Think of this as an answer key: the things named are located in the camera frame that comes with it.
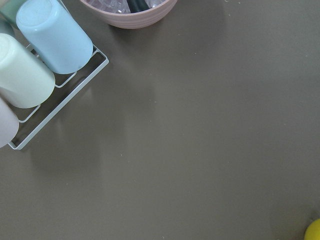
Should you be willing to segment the pink ribbed bowl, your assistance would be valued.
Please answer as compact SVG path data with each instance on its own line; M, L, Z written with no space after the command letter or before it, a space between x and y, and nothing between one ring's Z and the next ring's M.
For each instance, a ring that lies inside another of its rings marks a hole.
M86 0L80 0L85 8L95 17L108 25L121 29L141 29L151 26L163 19L176 5L177 0L165 0L160 5L137 13L112 13L100 10L90 5Z

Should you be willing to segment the dark green plastic cup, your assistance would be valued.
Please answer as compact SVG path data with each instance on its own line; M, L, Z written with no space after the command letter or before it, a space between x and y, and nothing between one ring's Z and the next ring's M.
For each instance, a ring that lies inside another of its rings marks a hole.
M1 0L0 13L13 26L17 26L16 16L20 7L26 0Z

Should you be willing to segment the pale pink plastic cup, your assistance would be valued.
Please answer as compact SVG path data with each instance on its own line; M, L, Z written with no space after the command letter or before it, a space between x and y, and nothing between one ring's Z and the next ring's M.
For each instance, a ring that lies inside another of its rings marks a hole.
M0 147L7 145L19 130L19 120L7 103L0 99Z

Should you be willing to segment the pale green plastic cup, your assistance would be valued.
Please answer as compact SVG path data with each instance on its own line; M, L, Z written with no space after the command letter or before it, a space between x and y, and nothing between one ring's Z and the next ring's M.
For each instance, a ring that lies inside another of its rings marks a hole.
M53 72L9 34L0 34L0 95L17 108L45 102L55 88Z

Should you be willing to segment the light blue plastic cup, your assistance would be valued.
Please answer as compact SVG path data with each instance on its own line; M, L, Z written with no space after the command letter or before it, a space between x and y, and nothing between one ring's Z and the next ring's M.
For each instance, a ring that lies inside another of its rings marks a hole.
M91 39L57 0L27 0L16 14L16 24L55 73L74 73L92 57Z

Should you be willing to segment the yellow lemon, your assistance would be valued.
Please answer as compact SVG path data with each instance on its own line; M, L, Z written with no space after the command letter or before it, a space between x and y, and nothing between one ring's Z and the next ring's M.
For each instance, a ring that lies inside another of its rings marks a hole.
M314 220L304 233L304 240L320 240L320 219Z

